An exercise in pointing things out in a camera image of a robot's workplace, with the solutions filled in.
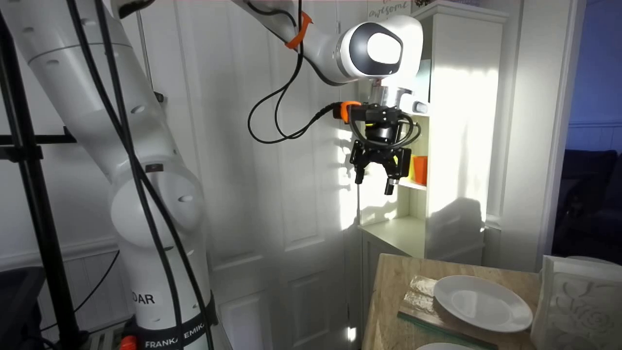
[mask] napkin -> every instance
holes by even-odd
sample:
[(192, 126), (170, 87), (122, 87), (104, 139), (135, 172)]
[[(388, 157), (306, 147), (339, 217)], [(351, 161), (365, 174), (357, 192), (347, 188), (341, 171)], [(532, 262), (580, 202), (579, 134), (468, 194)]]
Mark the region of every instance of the napkin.
[(579, 256), (544, 256), (540, 285), (530, 328), (536, 347), (622, 347), (619, 264)]

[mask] white door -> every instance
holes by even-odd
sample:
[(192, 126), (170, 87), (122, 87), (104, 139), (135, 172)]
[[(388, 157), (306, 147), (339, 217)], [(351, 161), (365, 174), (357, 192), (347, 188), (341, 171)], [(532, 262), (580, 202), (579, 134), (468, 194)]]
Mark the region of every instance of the white door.
[[(328, 32), (345, 11), (338, 1), (308, 1), (304, 9)], [(357, 307), (349, 297), (357, 274), (347, 274), (345, 258), (355, 202), (343, 178), (339, 124), (326, 114), (295, 141), (252, 141), (246, 112), (289, 77), (295, 54), (229, 1), (155, 1), (143, 19), (155, 89), (184, 79), (176, 85), (186, 91), (192, 120), (178, 126), (174, 114), (168, 118), (184, 143), (196, 141), (211, 281), (233, 347), (347, 347), (347, 318), (357, 314), (349, 309)], [(184, 75), (170, 73), (176, 58)], [(168, 89), (172, 106), (178, 91)], [(283, 128), (303, 126), (345, 91), (303, 67), (281, 104)], [(271, 106), (254, 122), (266, 137), (275, 136)]]

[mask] wooden surface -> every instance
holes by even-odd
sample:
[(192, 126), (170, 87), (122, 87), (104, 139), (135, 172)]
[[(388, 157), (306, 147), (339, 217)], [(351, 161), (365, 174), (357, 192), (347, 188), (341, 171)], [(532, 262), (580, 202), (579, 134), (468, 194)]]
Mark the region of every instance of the wooden surface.
[[(423, 332), (421, 326), (413, 326), (411, 322), (400, 318), (398, 311), (400, 307), (404, 307), (404, 295), (406, 291), (409, 291), (409, 279), (413, 276), (439, 279), (450, 274), (477, 276), (497, 281), (520, 295), (532, 312), (536, 309), (538, 277), (532, 272), (514, 272), (472, 264), (380, 254), (374, 272), (369, 316), (365, 324), (363, 350), (415, 350), (421, 344), (446, 340), (435, 332)], [(479, 328), (470, 326), (458, 318), (452, 318), (450, 322), (458, 326), (464, 334), (483, 334)], [(528, 344), (528, 330), (514, 334), (489, 332), (485, 340), (487, 338), (491, 342), (497, 342), (503, 350), (532, 347)]]

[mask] white plate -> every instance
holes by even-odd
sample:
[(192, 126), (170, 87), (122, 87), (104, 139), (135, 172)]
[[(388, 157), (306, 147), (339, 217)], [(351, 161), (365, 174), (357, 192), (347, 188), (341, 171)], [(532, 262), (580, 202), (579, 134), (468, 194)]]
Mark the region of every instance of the white plate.
[(481, 277), (446, 276), (433, 297), (454, 316), (493, 332), (518, 332), (532, 322), (528, 305), (511, 289)]
[(431, 344), (423, 344), (415, 350), (470, 350), (466, 346), (458, 346), (458, 344), (450, 344), (450, 342), (431, 342)]

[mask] metal pole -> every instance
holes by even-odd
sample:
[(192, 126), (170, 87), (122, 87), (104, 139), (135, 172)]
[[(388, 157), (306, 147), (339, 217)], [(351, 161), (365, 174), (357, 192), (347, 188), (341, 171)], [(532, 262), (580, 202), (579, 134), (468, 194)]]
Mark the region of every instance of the metal pole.
[(54, 217), (46, 196), (44, 176), (40, 171), (40, 147), (34, 141), (34, 132), (30, 124), (30, 114), (27, 108), (27, 99), (23, 91), (23, 81), (19, 73), (17, 54), (13, 38), (5, 27), (0, 13), (0, 85), (5, 104), (5, 116), (11, 128), (11, 137), (15, 149), (23, 155), (19, 159), (19, 171), (23, 178), (23, 188), (27, 194), (27, 204), (32, 217), (32, 227), (38, 242), (38, 252), (50, 289), (60, 346), (63, 350), (77, 350), (85, 342), (85, 332), (79, 332), (71, 295), (65, 283), (65, 274), (62, 266), (60, 244), (54, 229)]

